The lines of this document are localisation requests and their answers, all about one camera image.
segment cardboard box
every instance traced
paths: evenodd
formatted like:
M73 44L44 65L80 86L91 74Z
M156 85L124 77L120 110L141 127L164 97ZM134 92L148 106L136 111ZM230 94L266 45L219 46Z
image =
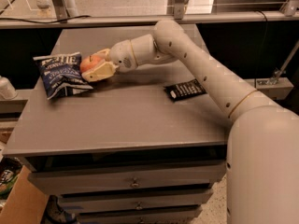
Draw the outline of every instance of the cardboard box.
M0 223L40 224L49 196L27 180L29 174L30 171L23 166L7 203L0 213Z

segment desk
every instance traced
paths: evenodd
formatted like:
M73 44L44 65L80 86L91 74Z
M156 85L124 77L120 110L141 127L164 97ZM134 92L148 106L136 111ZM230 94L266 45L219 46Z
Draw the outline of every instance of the desk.
M183 26L200 47L194 25ZM52 54L82 57L153 27L64 30ZM185 223L225 174L232 123L208 94L172 102L164 86L193 79L179 61L143 65L48 101L38 80L8 142L29 180L80 223Z

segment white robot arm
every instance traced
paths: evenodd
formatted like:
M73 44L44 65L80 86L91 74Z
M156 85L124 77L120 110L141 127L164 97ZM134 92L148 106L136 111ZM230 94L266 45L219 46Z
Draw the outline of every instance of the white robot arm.
M234 122L228 140L227 220L299 223L299 117L197 47L181 26L159 21L154 34L116 44L106 59L120 72L182 61Z

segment floor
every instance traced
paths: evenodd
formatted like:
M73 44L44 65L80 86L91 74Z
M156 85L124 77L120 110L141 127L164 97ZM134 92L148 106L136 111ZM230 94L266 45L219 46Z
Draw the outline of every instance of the floor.
M35 0L15 0L7 8L0 0L0 16L22 19L55 18L52 7L44 11L38 9ZM161 15L166 12L167 0L76 0L79 14L94 16L129 16ZM226 176L212 187L214 194L203 204L203 212L192 224L225 224L226 223Z

